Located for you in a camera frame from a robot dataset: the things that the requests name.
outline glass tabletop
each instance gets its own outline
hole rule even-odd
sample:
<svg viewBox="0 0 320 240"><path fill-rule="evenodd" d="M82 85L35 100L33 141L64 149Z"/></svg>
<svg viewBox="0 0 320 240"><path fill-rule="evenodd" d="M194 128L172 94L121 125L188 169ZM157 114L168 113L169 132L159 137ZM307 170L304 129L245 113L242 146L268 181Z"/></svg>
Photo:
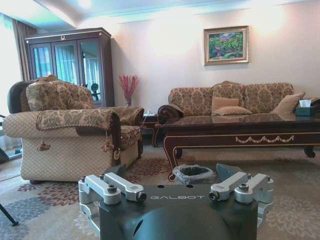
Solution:
<svg viewBox="0 0 320 240"><path fill-rule="evenodd" d="M320 115L296 116L293 114L259 113L251 115L229 115L229 116L186 116L183 118L170 119L163 126L184 125L224 125L224 124L258 124L258 123L283 123L283 122L320 122Z"/></svg>

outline wooden cabinet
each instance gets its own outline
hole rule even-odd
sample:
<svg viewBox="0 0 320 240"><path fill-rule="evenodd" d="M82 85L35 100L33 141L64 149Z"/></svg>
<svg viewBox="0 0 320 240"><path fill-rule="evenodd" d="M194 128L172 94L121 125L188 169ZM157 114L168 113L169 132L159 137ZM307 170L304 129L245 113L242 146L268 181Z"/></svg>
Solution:
<svg viewBox="0 0 320 240"><path fill-rule="evenodd" d="M24 37L32 79L50 74L87 87L95 106L115 105L111 35L103 28L51 32Z"/></svg>

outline picture frame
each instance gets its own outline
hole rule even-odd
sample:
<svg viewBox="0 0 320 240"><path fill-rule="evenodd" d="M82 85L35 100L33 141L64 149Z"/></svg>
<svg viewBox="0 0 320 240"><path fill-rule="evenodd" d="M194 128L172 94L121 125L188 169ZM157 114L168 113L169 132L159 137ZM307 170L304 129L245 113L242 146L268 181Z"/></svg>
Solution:
<svg viewBox="0 0 320 240"><path fill-rule="evenodd" d="M249 26L204 29L204 65L249 62Z"/></svg>

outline wall light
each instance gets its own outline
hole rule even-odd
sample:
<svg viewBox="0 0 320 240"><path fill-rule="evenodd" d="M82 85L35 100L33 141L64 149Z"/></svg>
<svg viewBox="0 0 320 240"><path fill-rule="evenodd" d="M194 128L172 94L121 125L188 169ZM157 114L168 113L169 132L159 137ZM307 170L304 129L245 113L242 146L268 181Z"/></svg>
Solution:
<svg viewBox="0 0 320 240"><path fill-rule="evenodd" d="M79 5L84 8L84 9L88 9L91 7L91 0L78 0Z"/></svg>

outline throw pillow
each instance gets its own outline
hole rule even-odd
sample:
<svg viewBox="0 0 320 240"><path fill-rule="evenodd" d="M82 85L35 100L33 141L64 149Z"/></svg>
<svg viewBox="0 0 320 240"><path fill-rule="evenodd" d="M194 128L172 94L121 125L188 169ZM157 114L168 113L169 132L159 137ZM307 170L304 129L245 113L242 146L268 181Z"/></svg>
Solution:
<svg viewBox="0 0 320 240"><path fill-rule="evenodd" d="M301 100L305 96L305 92L293 94L293 95L287 95L285 96L276 106L276 108L271 112L272 114L292 114L294 110L296 109L296 106L299 103L299 100Z"/></svg>
<svg viewBox="0 0 320 240"><path fill-rule="evenodd" d="M239 106L239 99L214 96L212 97L211 106L211 112L213 113L215 110L218 110L220 108Z"/></svg>
<svg viewBox="0 0 320 240"><path fill-rule="evenodd" d="M252 114L252 112L241 106L225 106L212 112L213 116L248 115L248 114Z"/></svg>

